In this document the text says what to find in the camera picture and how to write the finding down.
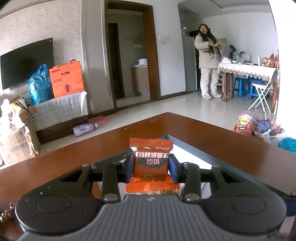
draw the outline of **folding chair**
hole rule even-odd
[[[262,104],[262,108],[263,108],[263,112],[266,112],[266,109],[268,109],[268,111],[271,113],[269,105],[266,101],[266,96],[268,95],[271,87],[273,86],[274,82],[276,81],[278,75],[278,71],[276,70],[273,74],[273,76],[271,78],[269,78],[269,81],[267,83],[267,85],[262,85],[262,84],[257,84],[257,83],[252,83],[252,86],[254,86],[257,90],[257,93],[259,94],[259,97],[257,98],[257,100],[255,100],[255,102],[250,106],[250,109],[252,109],[252,107],[258,102],[258,104],[255,106],[255,108],[257,108],[260,103]]]

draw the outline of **television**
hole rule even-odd
[[[52,38],[40,40],[0,56],[2,88],[27,81],[41,64],[54,66]]]

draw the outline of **woman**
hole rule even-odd
[[[219,78],[217,68],[221,60],[221,43],[217,41],[206,24],[201,24],[194,45],[200,53],[202,97],[206,100],[210,100],[212,97],[219,98],[220,95],[217,93]]]

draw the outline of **wallpaper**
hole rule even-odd
[[[82,62],[81,0],[42,3],[0,19],[0,55],[51,37],[55,65],[72,59]],[[4,91],[1,84],[0,94],[3,92],[8,99],[22,97],[28,93],[28,84],[25,82]]]

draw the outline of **plastic stool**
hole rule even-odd
[[[259,80],[259,79],[255,79],[255,78],[251,78],[251,87],[250,87],[250,92],[249,92],[249,97],[248,99],[251,99],[252,96],[255,96],[255,97],[259,97],[255,87],[252,85],[252,84],[263,84],[264,81],[262,80]]]
[[[236,83],[239,82],[239,88],[236,88]],[[247,82],[247,89],[244,89],[244,82]],[[236,77],[233,85],[233,91],[237,92],[237,96],[242,97],[243,94],[250,92],[249,79]]]

